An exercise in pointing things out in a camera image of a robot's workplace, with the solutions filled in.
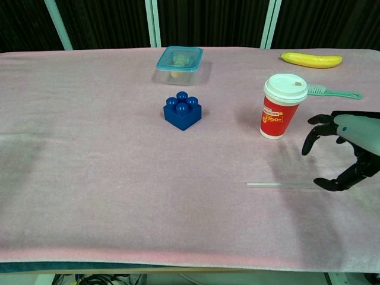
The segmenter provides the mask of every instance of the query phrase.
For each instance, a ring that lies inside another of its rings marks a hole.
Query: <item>red paper cup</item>
[[[281,138],[299,104],[308,95],[308,87],[294,74],[275,74],[264,85],[264,107],[260,133],[272,140]]]

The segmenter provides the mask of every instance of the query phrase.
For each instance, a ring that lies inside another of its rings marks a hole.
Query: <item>wire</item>
[[[64,279],[65,279],[65,275],[64,274],[57,274],[56,276],[54,276],[54,280],[53,280],[53,285],[58,285],[58,282],[59,282],[59,285],[62,285],[64,283]]]
[[[113,285],[111,280],[106,278],[106,276],[112,277],[111,275],[107,274],[93,274],[80,280],[78,285]]]
[[[140,280],[140,278],[141,278],[141,275],[142,275],[142,274],[140,274],[140,276],[137,278],[137,281],[135,282],[135,285],[137,285],[137,283],[139,282],[139,280]]]
[[[129,274],[114,274],[114,277],[129,277]]]
[[[203,285],[202,283],[199,283],[197,281],[195,281],[194,279],[190,278],[190,277],[187,277],[186,275],[184,274],[178,274],[180,275],[182,278],[188,280],[189,282],[191,282],[192,284],[195,284],[195,285]]]

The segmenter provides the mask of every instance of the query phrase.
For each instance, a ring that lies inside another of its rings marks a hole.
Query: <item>robotic hand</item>
[[[361,111],[333,111],[331,115],[316,115],[308,120],[316,125],[306,137],[302,155],[307,155],[321,136],[338,135],[336,142],[350,143],[356,163],[336,179],[316,178],[314,183],[329,191],[343,191],[371,177],[380,170],[380,113]]]

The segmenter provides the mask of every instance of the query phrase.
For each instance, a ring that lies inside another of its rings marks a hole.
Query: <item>yellow banana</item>
[[[284,52],[281,58],[291,64],[314,68],[336,67],[342,62],[340,55],[308,55],[300,52]]]

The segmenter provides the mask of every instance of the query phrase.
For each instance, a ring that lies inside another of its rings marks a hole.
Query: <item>cup lid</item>
[[[272,75],[264,85],[265,93],[274,100],[284,103],[299,103],[306,99],[306,81],[295,74]]]

